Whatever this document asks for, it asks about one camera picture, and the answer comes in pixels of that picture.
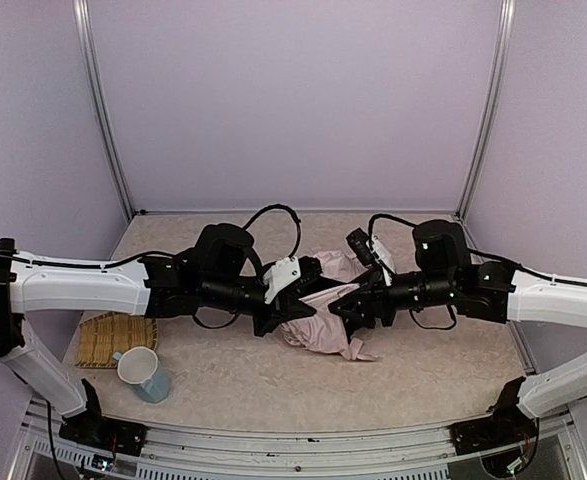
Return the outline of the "pink and black folding umbrella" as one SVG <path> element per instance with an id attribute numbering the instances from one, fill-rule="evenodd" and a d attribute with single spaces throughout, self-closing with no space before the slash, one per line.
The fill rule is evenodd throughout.
<path id="1" fill-rule="evenodd" d="M 302 301 L 316 310 L 310 317 L 292 320 L 280 325 L 284 341 L 293 347 L 305 348 L 322 354 L 340 354 L 349 361 L 376 362 L 379 358 L 363 351 L 359 338 L 349 340 L 342 319 L 329 311 L 329 304 L 340 300 L 359 287 L 355 279 L 365 272 L 354 254 L 342 250 L 323 251 L 313 255 L 320 261 L 322 276 L 335 280 L 336 286 L 321 287 Z"/>

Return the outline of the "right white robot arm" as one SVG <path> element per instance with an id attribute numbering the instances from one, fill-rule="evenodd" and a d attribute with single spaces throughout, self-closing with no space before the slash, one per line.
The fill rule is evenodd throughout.
<path id="1" fill-rule="evenodd" d="M 412 227 L 417 268 L 392 270 L 371 227 L 356 229 L 347 242 L 368 267 L 358 287 L 330 303 L 349 333 L 376 324 L 392 325 L 397 312 L 415 314 L 444 306 L 451 316 L 505 324 L 545 322 L 587 329 L 587 280 L 563 278 L 484 254 L 473 263 L 462 227 L 429 220 Z M 587 397 L 587 352 L 545 373 L 508 382 L 493 407 L 534 420 Z"/>

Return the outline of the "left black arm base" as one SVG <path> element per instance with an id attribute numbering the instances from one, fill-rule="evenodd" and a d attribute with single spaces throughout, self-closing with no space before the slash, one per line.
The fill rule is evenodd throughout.
<path id="1" fill-rule="evenodd" d="M 86 379 L 82 379 L 81 383 L 87 396 L 86 410 L 72 417 L 64 417 L 59 436 L 114 454 L 139 457 L 148 428 L 141 423 L 104 416 L 95 388 Z"/>

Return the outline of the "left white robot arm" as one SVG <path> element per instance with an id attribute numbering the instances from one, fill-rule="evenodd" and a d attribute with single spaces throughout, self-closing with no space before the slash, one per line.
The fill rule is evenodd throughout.
<path id="1" fill-rule="evenodd" d="M 202 307 L 248 315 L 261 337 L 280 324 L 315 315 L 295 285 L 307 268 L 290 255 L 263 265 L 254 238 L 228 223 L 206 226 L 177 254 L 143 252 L 124 260 L 62 260 L 19 252 L 0 239 L 0 361 L 77 429 L 101 426 L 95 389 L 68 373 L 36 340 L 32 311 L 111 311 L 152 319 L 196 317 Z"/>

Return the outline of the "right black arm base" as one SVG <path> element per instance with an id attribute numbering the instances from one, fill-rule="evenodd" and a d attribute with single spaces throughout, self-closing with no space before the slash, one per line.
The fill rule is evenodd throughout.
<path id="1" fill-rule="evenodd" d="M 533 438 L 538 434 L 538 421 L 527 417 L 517 400 L 499 399 L 491 414 L 453 423 L 450 427 L 457 455 L 466 455 Z"/>

